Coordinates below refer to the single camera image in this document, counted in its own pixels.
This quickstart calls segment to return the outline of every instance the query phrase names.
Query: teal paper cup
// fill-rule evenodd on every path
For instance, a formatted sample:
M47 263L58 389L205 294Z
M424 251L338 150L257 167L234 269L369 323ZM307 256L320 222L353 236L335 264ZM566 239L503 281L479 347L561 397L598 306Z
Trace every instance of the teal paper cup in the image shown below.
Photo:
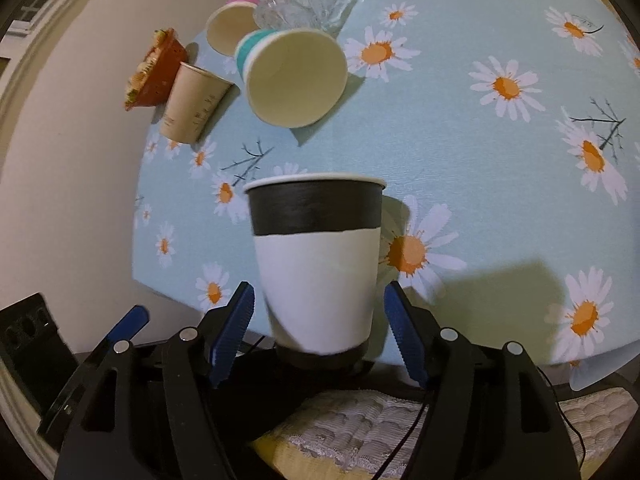
M254 113L285 128L315 123L347 83L340 45L314 28L256 30L236 48L238 72Z

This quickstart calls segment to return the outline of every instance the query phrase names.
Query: yellow fabric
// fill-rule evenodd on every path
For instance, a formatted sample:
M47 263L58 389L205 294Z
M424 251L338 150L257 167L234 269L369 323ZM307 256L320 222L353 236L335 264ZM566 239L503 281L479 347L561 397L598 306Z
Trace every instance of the yellow fabric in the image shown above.
M252 446L265 463L287 480L369 480L373 476L360 467L343 471L331 458L306 455L287 440L269 434L254 440Z

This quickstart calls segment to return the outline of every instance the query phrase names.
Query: table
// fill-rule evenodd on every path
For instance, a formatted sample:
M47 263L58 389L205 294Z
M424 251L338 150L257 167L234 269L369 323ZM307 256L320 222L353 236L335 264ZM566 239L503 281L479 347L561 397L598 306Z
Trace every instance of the table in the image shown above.
M337 41L347 89L321 121L258 120L204 35L197 66L238 83L197 146L148 130L133 277L221 306L257 289L242 184L300 171L388 182L369 357L400 364L382 311L414 304L476 344L521 342L584 386L640 352L640 52L599 0L357 0Z

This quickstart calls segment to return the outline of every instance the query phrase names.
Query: beige paper cup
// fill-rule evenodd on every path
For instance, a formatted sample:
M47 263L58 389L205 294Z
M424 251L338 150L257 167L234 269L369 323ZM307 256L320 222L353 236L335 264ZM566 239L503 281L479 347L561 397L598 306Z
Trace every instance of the beige paper cup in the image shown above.
M207 43L220 54L232 56L240 40L258 30L254 9L259 1L229 0L216 10L207 20Z
M160 133L181 144L198 140L204 124L232 84L182 62L160 121Z
M238 44L236 63L254 113L274 126L315 123L347 84L340 45L314 28L256 30Z

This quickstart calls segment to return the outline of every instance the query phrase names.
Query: silver screw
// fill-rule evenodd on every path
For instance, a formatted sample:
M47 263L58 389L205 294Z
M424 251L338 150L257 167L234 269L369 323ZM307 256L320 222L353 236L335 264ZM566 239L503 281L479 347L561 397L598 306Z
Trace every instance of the silver screw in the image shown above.
M440 337L443 338L444 341L455 341L458 339L458 332L452 328L443 328L440 330Z
M198 337L198 331L194 327L190 326L180 332L180 339L183 341L193 341Z
M130 344L129 341L118 341L115 345L113 345L113 351L116 352L116 354L122 354L124 352L126 352L127 350L129 350Z
M507 343L507 350L513 355L520 355L524 352L524 348L522 347L522 345L520 343L516 343L515 341Z

